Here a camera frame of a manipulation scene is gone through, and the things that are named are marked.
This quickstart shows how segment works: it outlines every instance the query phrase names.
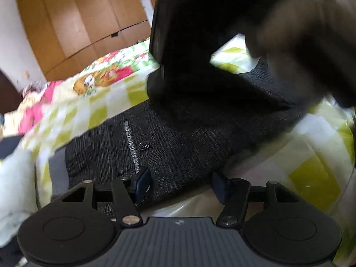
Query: wooden wardrobe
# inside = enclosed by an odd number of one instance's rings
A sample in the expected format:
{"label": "wooden wardrobe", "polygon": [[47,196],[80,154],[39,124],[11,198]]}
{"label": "wooden wardrobe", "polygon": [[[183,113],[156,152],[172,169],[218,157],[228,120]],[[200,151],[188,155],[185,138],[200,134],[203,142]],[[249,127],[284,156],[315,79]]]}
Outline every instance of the wooden wardrobe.
{"label": "wooden wardrobe", "polygon": [[48,81],[71,77],[95,59],[150,36],[140,0],[17,2],[28,40]]}

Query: pink fabric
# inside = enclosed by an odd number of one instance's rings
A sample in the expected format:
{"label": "pink fabric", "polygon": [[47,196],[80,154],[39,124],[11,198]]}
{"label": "pink fabric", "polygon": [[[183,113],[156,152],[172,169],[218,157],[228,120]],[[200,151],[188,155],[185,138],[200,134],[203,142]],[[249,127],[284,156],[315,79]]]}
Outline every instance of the pink fabric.
{"label": "pink fabric", "polygon": [[62,81],[51,81],[47,86],[47,89],[42,95],[41,100],[33,107],[26,109],[24,117],[21,120],[18,128],[18,134],[25,134],[34,127],[43,117],[43,105],[50,104],[53,98],[53,92],[57,85],[60,85]]}

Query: metal screw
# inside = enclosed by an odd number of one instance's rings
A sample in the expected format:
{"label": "metal screw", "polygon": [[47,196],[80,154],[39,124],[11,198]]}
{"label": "metal screw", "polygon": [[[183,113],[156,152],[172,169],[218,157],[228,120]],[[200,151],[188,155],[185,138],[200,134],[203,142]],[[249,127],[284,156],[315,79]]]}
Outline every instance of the metal screw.
{"label": "metal screw", "polygon": [[220,223],[229,226],[237,223],[237,219],[234,216],[225,216],[220,218]]}
{"label": "metal screw", "polygon": [[129,215],[122,218],[122,222],[126,225],[134,225],[140,221],[140,218],[137,216]]}

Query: bed sheet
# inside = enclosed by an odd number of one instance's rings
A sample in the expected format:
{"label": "bed sheet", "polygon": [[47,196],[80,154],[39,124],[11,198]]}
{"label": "bed sheet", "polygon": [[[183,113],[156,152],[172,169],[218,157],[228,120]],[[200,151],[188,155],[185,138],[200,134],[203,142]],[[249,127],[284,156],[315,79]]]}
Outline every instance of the bed sheet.
{"label": "bed sheet", "polygon": [[[148,55],[148,46],[149,41],[145,41],[108,54],[67,79],[63,82],[65,88],[72,87],[80,96],[60,105],[50,105],[41,122],[25,135],[19,148],[30,149],[36,160],[42,207],[50,202],[52,194],[48,160],[55,150],[106,119],[148,99],[147,75],[158,68]],[[250,71],[257,60],[249,56],[244,37],[237,36],[212,56],[211,63],[238,74]],[[123,67],[130,67],[133,73],[127,76],[125,73],[117,80],[121,73],[115,71]],[[330,213],[343,232],[342,245],[336,256],[339,266],[349,263],[356,245],[353,116],[353,111],[343,111],[331,99],[324,100],[280,139],[264,146],[257,154],[247,153],[247,157],[254,155],[252,159],[244,160],[240,155],[235,157],[235,165],[228,168],[231,176],[246,178],[255,185],[263,185],[268,180],[280,181]],[[201,213],[214,216],[219,206],[208,194],[209,191],[202,192],[152,212],[167,216]]]}

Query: dark sleeve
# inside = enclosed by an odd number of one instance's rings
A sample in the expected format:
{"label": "dark sleeve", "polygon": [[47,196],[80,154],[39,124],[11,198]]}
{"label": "dark sleeve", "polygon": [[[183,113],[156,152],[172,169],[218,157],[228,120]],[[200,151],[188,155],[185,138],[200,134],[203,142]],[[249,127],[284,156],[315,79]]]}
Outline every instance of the dark sleeve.
{"label": "dark sleeve", "polygon": [[6,246],[0,248],[0,267],[15,267],[23,256],[15,236]]}

